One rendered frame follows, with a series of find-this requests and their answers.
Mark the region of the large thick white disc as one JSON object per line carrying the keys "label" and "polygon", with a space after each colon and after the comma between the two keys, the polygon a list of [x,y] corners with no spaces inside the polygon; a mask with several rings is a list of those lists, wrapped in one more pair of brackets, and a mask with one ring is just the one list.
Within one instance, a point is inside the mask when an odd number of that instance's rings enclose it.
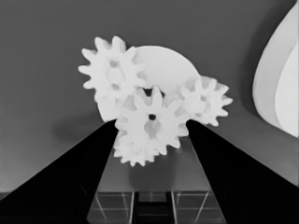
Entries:
{"label": "large thick white disc", "polygon": [[293,137],[299,137],[298,6],[295,1],[270,36],[252,86],[259,115]]}

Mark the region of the white toothed gear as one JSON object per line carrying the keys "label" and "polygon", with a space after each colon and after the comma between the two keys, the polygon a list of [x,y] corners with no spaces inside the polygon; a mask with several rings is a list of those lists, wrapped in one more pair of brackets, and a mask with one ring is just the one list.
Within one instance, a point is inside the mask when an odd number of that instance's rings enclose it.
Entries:
{"label": "white toothed gear", "polygon": [[129,162],[132,167],[138,163],[145,166],[146,162],[154,162],[155,157],[166,153],[165,145],[156,138],[151,139],[146,134],[125,134],[116,138],[114,157],[121,163]]}
{"label": "white toothed gear", "polygon": [[139,90],[125,101],[115,127],[120,133],[118,136],[146,134],[151,139],[156,138],[165,148],[180,147],[178,139],[188,134],[188,119],[182,99],[176,95],[162,96],[154,87],[151,96]]}
{"label": "white toothed gear", "polygon": [[86,90],[94,89],[94,100],[109,106],[120,106],[136,88],[143,88],[147,80],[140,76],[146,65],[137,63],[137,48],[126,48],[125,41],[114,35],[108,43],[97,36],[95,49],[81,50],[89,62],[78,67],[78,71],[88,76],[83,84]]}
{"label": "white toothed gear", "polygon": [[180,87],[180,94],[184,99],[184,109],[191,119],[204,125],[219,126],[218,117],[227,117],[225,106],[233,99],[225,93],[229,87],[220,84],[213,77],[190,78]]}

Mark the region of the white round carrier with pins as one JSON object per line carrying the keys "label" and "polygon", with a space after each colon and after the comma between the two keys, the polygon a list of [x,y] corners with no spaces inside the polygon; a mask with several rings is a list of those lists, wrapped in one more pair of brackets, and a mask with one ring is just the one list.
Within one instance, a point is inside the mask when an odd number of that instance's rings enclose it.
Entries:
{"label": "white round carrier with pins", "polygon": [[[193,77],[196,69],[192,63],[178,52],[161,46],[142,46],[137,48],[135,61],[146,65],[140,74],[147,80],[143,88],[157,85],[165,93],[174,92],[175,87],[187,78]],[[97,103],[102,120],[109,121],[120,115],[120,106]]]}

